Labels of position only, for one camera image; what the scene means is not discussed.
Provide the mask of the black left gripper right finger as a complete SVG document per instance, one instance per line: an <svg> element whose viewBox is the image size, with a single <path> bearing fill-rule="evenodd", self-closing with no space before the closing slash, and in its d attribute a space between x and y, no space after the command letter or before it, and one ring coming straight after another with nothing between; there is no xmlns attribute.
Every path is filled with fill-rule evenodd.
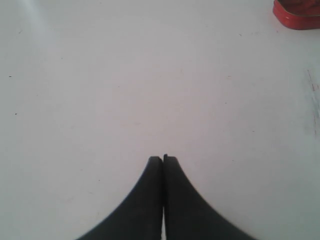
<svg viewBox="0 0 320 240"><path fill-rule="evenodd" d="M163 156L164 223L168 240L253 240L197 192L174 156Z"/></svg>

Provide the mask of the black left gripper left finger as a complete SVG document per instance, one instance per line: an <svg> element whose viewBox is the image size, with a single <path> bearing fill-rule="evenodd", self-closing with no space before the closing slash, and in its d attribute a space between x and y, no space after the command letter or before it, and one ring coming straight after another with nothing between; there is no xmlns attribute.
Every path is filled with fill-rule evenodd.
<svg viewBox="0 0 320 240"><path fill-rule="evenodd" d="M127 197L80 240L160 240L163 223L163 161L147 165Z"/></svg>

